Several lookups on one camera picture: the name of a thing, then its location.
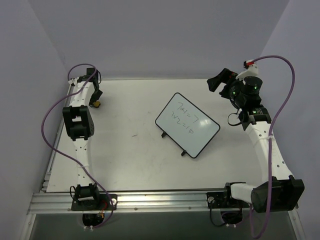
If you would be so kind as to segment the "yellow whiteboard eraser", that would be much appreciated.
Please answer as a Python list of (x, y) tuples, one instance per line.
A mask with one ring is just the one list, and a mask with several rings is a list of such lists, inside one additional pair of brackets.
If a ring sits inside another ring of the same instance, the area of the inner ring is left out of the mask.
[(92, 104), (92, 106), (93, 106), (94, 108), (99, 108), (99, 107), (101, 106), (101, 102), (100, 102), (100, 101), (95, 101), (95, 102)]

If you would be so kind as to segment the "white whiteboard black frame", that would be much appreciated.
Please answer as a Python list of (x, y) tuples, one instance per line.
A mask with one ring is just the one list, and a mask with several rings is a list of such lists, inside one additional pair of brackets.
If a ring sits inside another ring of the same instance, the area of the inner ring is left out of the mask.
[(195, 159), (220, 131), (221, 126), (179, 92), (176, 92), (155, 119), (162, 130), (181, 149), (182, 156)]

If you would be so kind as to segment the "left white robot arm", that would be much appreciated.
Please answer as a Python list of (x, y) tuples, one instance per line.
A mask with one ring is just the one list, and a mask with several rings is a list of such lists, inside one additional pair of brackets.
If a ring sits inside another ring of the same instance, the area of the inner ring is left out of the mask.
[(75, 148), (77, 160), (77, 182), (70, 188), (75, 203), (83, 202), (90, 210), (100, 206), (101, 197), (93, 176), (91, 158), (91, 137), (95, 133), (95, 125), (90, 113), (92, 107), (100, 98), (99, 73), (95, 67), (88, 67), (86, 74), (70, 81), (74, 86), (75, 95), (62, 110), (65, 130)]

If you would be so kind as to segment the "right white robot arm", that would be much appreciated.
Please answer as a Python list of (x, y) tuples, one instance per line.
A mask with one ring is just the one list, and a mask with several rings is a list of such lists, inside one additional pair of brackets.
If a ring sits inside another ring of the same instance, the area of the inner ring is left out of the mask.
[(243, 201), (252, 205), (257, 213), (293, 210), (305, 185), (293, 176), (280, 153), (271, 129), (272, 118), (259, 95), (263, 81), (255, 72), (242, 77), (224, 68), (209, 78), (207, 84), (211, 92), (224, 84), (219, 94), (239, 111), (239, 124), (251, 140), (262, 172), (262, 183), (258, 186), (226, 183), (223, 203), (232, 207)]

